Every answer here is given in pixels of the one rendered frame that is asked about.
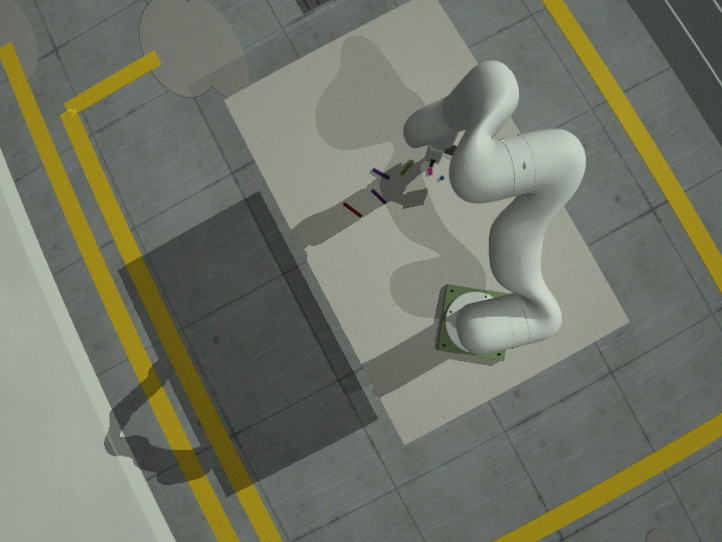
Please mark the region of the purple rod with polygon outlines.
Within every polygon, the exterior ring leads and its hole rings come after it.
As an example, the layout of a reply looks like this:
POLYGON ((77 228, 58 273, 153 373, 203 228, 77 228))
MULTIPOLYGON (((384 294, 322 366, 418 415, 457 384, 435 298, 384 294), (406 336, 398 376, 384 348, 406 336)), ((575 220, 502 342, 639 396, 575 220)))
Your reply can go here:
POLYGON ((389 178, 390 178, 390 176, 384 174, 383 172, 381 172, 381 171, 379 171, 379 170, 377 170, 377 169, 375 169, 375 168, 374 168, 372 171, 375 172, 375 173, 377 173, 378 175, 384 177, 384 178, 387 179, 387 180, 389 180, 389 178))
POLYGON ((373 189, 371 191, 383 204, 386 203, 386 201, 373 189))

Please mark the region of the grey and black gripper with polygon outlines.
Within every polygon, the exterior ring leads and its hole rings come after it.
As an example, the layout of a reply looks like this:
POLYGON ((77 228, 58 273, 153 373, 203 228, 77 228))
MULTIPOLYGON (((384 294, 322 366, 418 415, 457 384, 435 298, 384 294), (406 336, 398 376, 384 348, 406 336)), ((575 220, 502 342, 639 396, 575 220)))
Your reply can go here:
POLYGON ((441 161, 441 158, 442 158, 444 152, 445 152, 445 150, 435 149, 435 148, 433 148, 432 146, 430 146, 430 144, 429 144, 428 149, 427 149, 427 153, 426 153, 426 155, 425 155, 425 157, 424 157, 424 160, 427 161, 427 162, 429 162, 429 161, 431 160, 429 167, 432 167, 432 168, 433 168, 434 162, 435 162, 436 164, 439 164, 439 162, 441 161), (436 160, 436 161, 435 161, 435 160, 436 160))

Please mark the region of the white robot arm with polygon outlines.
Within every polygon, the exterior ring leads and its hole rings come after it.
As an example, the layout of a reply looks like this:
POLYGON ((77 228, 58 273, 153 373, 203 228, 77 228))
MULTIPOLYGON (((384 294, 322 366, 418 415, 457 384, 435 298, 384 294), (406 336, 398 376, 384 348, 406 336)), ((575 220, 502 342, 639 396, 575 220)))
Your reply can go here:
POLYGON ((543 341, 562 322, 541 274, 543 237, 578 189, 586 156, 580 141, 563 129, 493 140, 518 100, 512 71, 499 61, 485 61, 450 95, 414 112, 403 128, 410 147, 430 144, 453 155, 449 180, 464 201, 480 204, 517 196, 494 220, 489 234, 493 276, 513 293, 493 298, 469 292, 456 298, 446 313, 452 342, 476 355, 543 341), (453 145, 463 130, 458 146, 453 145))

